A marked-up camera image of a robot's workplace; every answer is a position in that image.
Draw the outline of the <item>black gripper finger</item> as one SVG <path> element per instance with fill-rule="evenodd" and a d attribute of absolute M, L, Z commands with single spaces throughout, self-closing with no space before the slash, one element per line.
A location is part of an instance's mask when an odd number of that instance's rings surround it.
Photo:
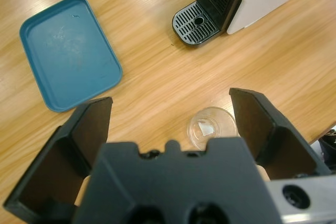
<path fill-rule="evenodd" d="M 4 208 L 26 223 L 70 223 L 79 190 L 107 141 L 112 98 L 79 105 L 24 172 Z"/>
<path fill-rule="evenodd" d="M 264 94 L 240 88 L 231 88 L 229 94 L 239 135 L 271 180 L 331 174 L 298 130 Z"/>

